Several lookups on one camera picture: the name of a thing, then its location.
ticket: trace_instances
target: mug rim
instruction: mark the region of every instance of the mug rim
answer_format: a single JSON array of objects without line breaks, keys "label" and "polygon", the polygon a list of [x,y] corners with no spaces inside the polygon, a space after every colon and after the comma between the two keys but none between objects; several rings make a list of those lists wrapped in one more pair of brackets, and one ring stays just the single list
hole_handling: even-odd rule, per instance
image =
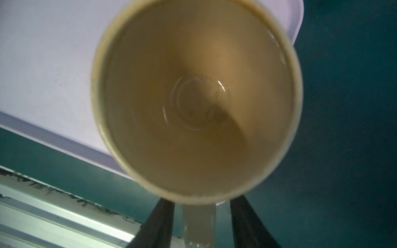
[{"label": "mug rim", "polygon": [[96,126],[99,130],[102,140],[120,167],[126,171],[133,180],[137,181],[138,184],[140,184],[149,192],[176,203],[193,205],[215,204],[217,202],[236,198],[259,185],[277,168],[286,155],[295,137],[303,106],[302,72],[296,51],[282,25],[262,3],[257,0],[229,0],[242,5],[242,8],[248,9],[258,18],[260,18],[275,36],[280,49],[282,49],[284,52],[285,61],[292,76],[293,86],[293,109],[287,134],[284,137],[284,140],[281,142],[279,150],[273,155],[273,158],[264,168],[262,174],[252,178],[252,180],[247,181],[243,185],[239,186],[238,188],[234,188],[227,193],[221,193],[213,196],[200,196],[184,195],[163,189],[140,175],[134,169],[133,162],[128,161],[123,156],[112,138],[109,125],[105,118],[102,98],[103,79],[107,73],[107,71],[103,70],[103,68],[106,66],[112,48],[115,45],[114,41],[118,39],[118,37],[121,35],[121,31],[135,15],[139,14],[146,8],[153,6],[154,4],[163,1],[168,0],[135,0],[128,3],[123,10],[121,10],[121,12],[111,21],[103,33],[96,48],[91,70],[91,108],[93,110]]}]

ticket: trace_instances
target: white tray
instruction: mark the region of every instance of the white tray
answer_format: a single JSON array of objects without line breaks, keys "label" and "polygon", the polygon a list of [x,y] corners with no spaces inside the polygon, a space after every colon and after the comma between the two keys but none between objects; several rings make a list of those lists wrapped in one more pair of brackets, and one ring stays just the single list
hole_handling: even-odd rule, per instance
[{"label": "white tray", "polygon": [[[0,2],[0,127],[128,177],[96,129],[89,92],[99,38],[129,0]],[[262,0],[292,42],[303,0]]]}]

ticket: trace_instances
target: green table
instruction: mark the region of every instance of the green table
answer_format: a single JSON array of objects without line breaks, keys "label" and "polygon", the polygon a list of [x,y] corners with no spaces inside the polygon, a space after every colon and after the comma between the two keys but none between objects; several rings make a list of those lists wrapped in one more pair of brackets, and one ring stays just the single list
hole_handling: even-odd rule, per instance
[{"label": "green table", "polygon": [[[397,246],[397,4],[305,1],[295,43],[304,106],[281,165],[247,199],[284,247]],[[158,197],[135,182],[0,130],[0,165],[145,221]],[[174,234],[181,236],[181,207]],[[230,208],[216,247],[233,247]]]}]

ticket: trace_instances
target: cup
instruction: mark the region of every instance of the cup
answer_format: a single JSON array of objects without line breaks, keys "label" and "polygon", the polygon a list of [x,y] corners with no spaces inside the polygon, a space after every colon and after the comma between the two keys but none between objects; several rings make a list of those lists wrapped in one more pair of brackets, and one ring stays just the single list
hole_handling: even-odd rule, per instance
[{"label": "cup", "polygon": [[215,204],[277,167],[303,102],[295,50],[254,0],[135,0],[91,80],[104,142],[142,187],[184,205],[186,247],[212,247]]}]

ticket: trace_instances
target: mug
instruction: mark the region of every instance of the mug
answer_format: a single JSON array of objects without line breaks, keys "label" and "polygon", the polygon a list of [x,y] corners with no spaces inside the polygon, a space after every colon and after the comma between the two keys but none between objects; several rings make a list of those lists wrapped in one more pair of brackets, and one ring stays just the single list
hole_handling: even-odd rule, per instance
[{"label": "mug", "polygon": [[277,167],[303,103],[295,50],[254,0],[135,0],[91,81],[103,141],[142,187],[183,204],[186,247],[213,246],[215,204]]}]

